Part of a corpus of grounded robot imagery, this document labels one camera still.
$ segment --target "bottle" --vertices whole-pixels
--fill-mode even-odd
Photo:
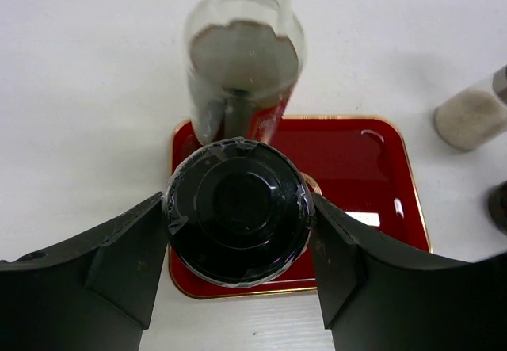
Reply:
[[[445,142],[464,151],[507,131],[507,66],[443,103],[435,125]]]
[[[290,0],[203,0],[186,22],[185,50],[199,142],[268,143],[306,51]]]
[[[303,177],[276,149],[225,139],[190,155],[162,194],[170,245],[208,282],[249,288],[304,252],[314,206]]]

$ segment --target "clear bottle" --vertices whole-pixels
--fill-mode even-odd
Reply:
[[[268,143],[305,57],[291,0],[203,0],[185,26],[192,123],[200,143]]]
[[[507,66],[443,103],[435,125],[445,142],[464,151],[507,132]]]

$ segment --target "black cap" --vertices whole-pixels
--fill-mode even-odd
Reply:
[[[247,139],[202,147],[175,170],[163,196],[170,245],[197,275],[249,287],[281,274],[304,251],[314,220],[299,171]]]
[[[491,191],[488,198],[488,209],[491,219],[507,234],[507,182]]]

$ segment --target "black object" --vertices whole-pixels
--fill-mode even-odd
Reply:
[[[488,198],[491,219],[497,227],[507,234],[507,182],[491,191]]]
[[[311,256],[336,350],[507,349],[507,254],[429,254],[312,195]]]
[[[64,242],[0,261],[0,349],[136,351],[166,247],[156,194]]]
[[[247,139],[213,143],[187,158],[162,206],[180,259],[229,287],[282,273],[303,251],[314,219],[299,171],[279,151]]]

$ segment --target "white surface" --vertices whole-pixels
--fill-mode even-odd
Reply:
[[[179,41],[198,0],[0,0],[0,257],[160,190],[188,116]],[[507,250],[483,211],[507,135],[462,155],[431,112],[507,62],[507,0],[294,0],[309,59],[288,113],[379,114],[405,136],[436,253]],[[141,350],[330,351],[315,294],[196,301],[164,267]]]

